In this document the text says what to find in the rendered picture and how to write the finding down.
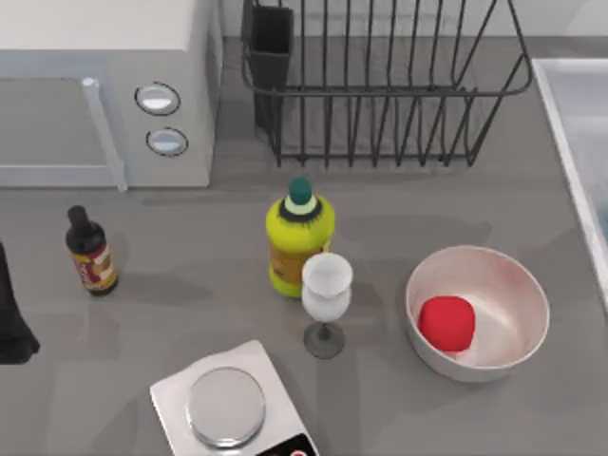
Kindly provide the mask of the yellow green bottle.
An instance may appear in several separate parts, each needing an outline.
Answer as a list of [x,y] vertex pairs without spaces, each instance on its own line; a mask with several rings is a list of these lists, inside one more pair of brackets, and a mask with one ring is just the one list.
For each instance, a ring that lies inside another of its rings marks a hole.
[[335,212],[311,182],[294,178],[282,199],[275,201],[265,218],[269,242],[269,278],[281,295],[299,299],[302,269],[312,256],[331,249]]

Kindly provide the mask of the white wine glass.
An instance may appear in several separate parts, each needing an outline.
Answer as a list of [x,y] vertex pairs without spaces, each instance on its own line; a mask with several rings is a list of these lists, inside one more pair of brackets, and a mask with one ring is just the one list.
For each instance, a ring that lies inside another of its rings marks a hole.
[[345,347],[346,336],[338,320],[351,305],[352,280],[351,264],[335,253],[311,256],[303,266],[301,301],[313,320],[303,342],[318,359],[332,359]]

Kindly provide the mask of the small microwave knob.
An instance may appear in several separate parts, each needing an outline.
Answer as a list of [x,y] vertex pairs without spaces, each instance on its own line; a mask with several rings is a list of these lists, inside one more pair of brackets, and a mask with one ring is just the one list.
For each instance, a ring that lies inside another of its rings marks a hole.
[[165,127],[146,134],[148,148],[159,156],[177,157],[189,146],[188,139],[178,129]]

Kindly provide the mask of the black cutlery holder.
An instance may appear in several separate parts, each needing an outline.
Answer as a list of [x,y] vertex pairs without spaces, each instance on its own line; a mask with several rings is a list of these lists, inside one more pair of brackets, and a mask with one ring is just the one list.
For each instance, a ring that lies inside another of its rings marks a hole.
[[266,92],[281,91],[287,84],[294,12],[282,6],[262,6],[258,0],[243,0],[241,40],[252,75],[256,126],[272,129],[282,98]]

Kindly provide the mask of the red apple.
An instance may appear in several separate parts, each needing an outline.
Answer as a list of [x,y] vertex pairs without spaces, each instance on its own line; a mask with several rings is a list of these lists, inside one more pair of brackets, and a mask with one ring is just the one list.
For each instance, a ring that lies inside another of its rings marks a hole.
[[471,346],[476,331],[476,314],[473,306],[462,297],[437,295],[423,303],[417,327],[436,350],[463,352]]

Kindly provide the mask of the pale microwave oven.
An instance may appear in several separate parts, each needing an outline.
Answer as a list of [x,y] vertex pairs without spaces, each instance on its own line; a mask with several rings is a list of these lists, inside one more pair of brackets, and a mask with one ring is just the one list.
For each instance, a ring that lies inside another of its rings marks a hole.
[[[0,187],[114,187],[81,86],[97,79],[130,188],[204,187],[216,141],[223,66],[219,0],[0,0]],[[160,82],[169,116],[135,102]],[[188,149],[163,157],[146,134],[178,129]]]

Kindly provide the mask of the white kitchen scale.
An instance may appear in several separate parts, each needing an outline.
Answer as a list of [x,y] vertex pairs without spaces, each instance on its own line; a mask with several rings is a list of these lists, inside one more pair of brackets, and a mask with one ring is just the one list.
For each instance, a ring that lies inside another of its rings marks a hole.
[[257,340],[205,356],[149,393],[173,456],[321,456]]

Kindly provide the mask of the large microwave knob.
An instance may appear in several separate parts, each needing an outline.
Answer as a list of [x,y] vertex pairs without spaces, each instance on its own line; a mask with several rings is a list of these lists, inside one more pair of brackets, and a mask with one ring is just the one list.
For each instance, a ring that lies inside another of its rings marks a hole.
[[179,93],[170,85],[160,82],[138,87],[135,102],[143,112],[151,116],[169,116],[181,106]]

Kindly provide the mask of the metal bowl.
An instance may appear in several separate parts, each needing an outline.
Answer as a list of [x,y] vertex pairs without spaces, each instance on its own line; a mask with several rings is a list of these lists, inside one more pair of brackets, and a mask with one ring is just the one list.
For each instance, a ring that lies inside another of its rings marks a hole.
[[[467,300],[476,331],[466,351],[438,351],[418,330],[423,303],[437,295]],[[436,373],[463,383],[498,380],[529,361],[544,342],[550,305],[539,281],[514,258],[473,245],[451,246],[422,260],[404,291],[410,345]]]

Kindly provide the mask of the dark brown sauce bottle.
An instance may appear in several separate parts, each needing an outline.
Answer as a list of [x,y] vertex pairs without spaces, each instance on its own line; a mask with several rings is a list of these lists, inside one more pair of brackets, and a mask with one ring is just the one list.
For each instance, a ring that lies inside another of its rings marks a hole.
[[119,283],[105,230],[92,220],[82,205],[67,210],[70,223],[66,247],[83,287],[93,296],[109,295]]

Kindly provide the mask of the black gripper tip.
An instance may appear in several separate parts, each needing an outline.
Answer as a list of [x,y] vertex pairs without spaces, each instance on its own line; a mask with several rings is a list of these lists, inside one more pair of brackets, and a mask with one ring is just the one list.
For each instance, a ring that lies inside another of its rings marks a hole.
[[0,241],[0,366],[26,364],[39,350],[40,343],[18,307]]

